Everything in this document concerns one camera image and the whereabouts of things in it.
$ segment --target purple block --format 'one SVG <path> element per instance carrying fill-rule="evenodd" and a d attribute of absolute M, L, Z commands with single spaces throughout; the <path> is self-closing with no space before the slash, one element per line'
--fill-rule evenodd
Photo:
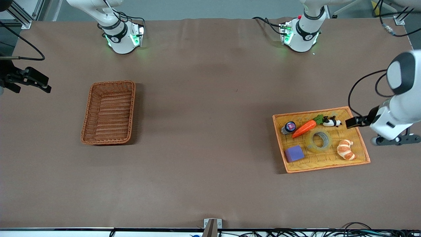
<path fill-rule="evenodd" d="M 293 161 L 304 158 L 303 150 L 301 149 L 299 145 L 286 149 L 285 155 L 287 156 L 288 162 L 293 162 Z"/>

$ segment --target basket rim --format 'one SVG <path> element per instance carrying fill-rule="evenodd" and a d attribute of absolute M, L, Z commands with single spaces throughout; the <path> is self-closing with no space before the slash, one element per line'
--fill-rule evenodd
<path fill-rule="evenodd" d="M 368 155 L 367 147 L 365 146 L 365 143 L 364 143 L 364 140 L 361 136 L 360 130 L 358 129 L 358 127 L 355 127 L 355 129 L 357 131 L 358 138 L 361 142 L 361 146 L 364 149 L 365 161 L 359 162 L 359 163 L 350 163 L 350 164 L 328 165 L 328 166 L 324 166 L 324 167 L 316 167 L 316 168 L 311 168 L 311 169 L 306 169 L 306 170 L 290 170 L 290 169 L 288 169 L 287 158 L 285 156 L 285 152 L 284 152 L 284 149 L 283 149 L 283 146 L 282 146 L 282 143 L 281 143 L 281 139 L 280 139 L 280 131 L 278 131 L 278 127 L 276 126 L 276 118 L 281 117 L 281 116 L 291 116 L 291 115 L 305 114 L 305 113 L 322 113 L 322 112 L 327 112 L 327 111 L 332 111 L 332 110 L 346 110 L 348 112 L 349 116 L 353 117 L 352 112 L 351 112 L 351 110 L 348 106 L 337 107 L 337 108 L 329 108 L 329 109 L 323 109 L 323 110 L 311 110 L 311 111 L 302 111 L 302 112 L 294 112 L 294 113 L 274 114 L 272 116 L 273 125 L 275 127 L 276 139 L 278 141 L 279 149 L 281 151 L 282 161 L 284 163 L 285 170 L 286 170 L 287 173 L 299 173 L 299 172 L 307 172 L 307 171 L 313 171 L 313 170 L 322 170 L 322 169 L 327 169 L 327 168 L 336 168 L 336 167 L 344 167 L 344 166 L 352 166 L 352 165 L 360 165 L 360 164 L 371 163 L 370 156 Z"/>
<path fill-rule="evenodd" d="M 105 84 L 124 84 L 124 83 L 130 83 L 132 85 L 131 90 L 131 103 L 130 103 L 130 116 L 129 116 L 129 128 L 128 128 L 128 134 L 127 137 L 124 139 L 108 139 L 108 140 L 99 140 L 99 141 L 93 141 L 88 142 L 85 141 L 85 129 L 86 129 L 86 123 L 88 122 L 88 115 L 89 115 L 89 106 L 91 105 L 91 98 L 92 98 L 92 91 L 95 87 L 98 85 L 105 85 Z M 103 82 L 95 82 L 91 85 L 89 89 L 88 94 L 88 102 L 86 103 L 86 111 L 85 111 L 85 118 L 83 120 L 83 126 L 82 131 L 80 134 L 80 141 L 85 145 L 112 145 L 112 144 L 123 144 L 130 140 L 131 138 L 131 132 L 132 132 L 132 126 L 133 126 L 133 111 L 134 111 L 134 101 L 135 101 L 135 95 L 136 95 L 136 83 L 133 81 L 125 80 L 125 81 L 103 81 Z"/>

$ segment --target orange carrot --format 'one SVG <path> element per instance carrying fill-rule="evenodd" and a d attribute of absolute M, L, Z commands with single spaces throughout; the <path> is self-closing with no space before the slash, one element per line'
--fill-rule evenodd
<path fill-rule="evenodd" d="M 301 136 L 304 133 L 306 133 L 306 132 L 310 131 L 311 129 L 313 129 L 314 127 L 316 127 L 317 124 L 322 124 L 322 123 L 323 123 L 323 115 L 319 114 L 319 115 L 317 115 L 317 117 L 315 117 L 314 119 L 306 122 L 299 129 L 297 129 L 292 134 L 292 138 L 296 138 L 298 136 Z"/>

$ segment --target wicker basket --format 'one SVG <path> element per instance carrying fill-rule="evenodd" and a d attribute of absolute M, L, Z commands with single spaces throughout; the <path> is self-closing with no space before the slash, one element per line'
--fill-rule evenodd
<path fill-rule="evenodd" d="M 310 152 L 305 145 L 305 139 L 308 132 L 299 137 L 292 138 L 291 135 L 284 135 L 280 131 L 282 126 L 284 126 L 289 121 L 294 121 L 297 127 L 300 127 L 319 114 L 323 114 L 324 116 L 329 117 L 335 115 L 336 119 L 343 123 L 339 127 L 325 127 L 323 125 L 316 126 L 316 128 L 326 130 L 332 136 L 333 144 L 327 151 L 320 153 Z M 346 128 L 345 120 L 351 117 L 352 114 L 349 107 L 273 115 L 273 123 L 275 125 L 276 136 L 286 171 L 288 173 L 294 173 L 370 163 L 370 157 L 368 156 L 367 149 L 359 129 Z M 336 147 L 338 146 L 339 142 L 344 139 L 354 142 L 353 146 L 351 146 L 352 152 L 356 155 L 354 160 L 345 160 L 340 157 L 336 151 Z M 320 138 L 317 139 L 317 136 L 315 136 L 314 141 L 318 146 L 321 146 L 322 140 Z M 300 145 L 303 149 L 304 158 L 294 162 L 288 162 L 285 156 L 285 149 L 296 145 Z"/>
<path fill-rule="evenodd" d="M 94 83 L 89 90 L 80 140 L 87 145 L 129 141 L 136 85 L 132 81 Z"/>

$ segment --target croissant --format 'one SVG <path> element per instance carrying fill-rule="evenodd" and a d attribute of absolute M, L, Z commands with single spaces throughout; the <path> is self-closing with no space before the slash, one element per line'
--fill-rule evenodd
<path fill-rule="evenodd" d="M 338 154 L 343 157 L 345 160 L 355 159 L 355 154 L 351 151 L 351 146 L 354 143 L 350 140 L 342 140 L 338 145 Z"/>

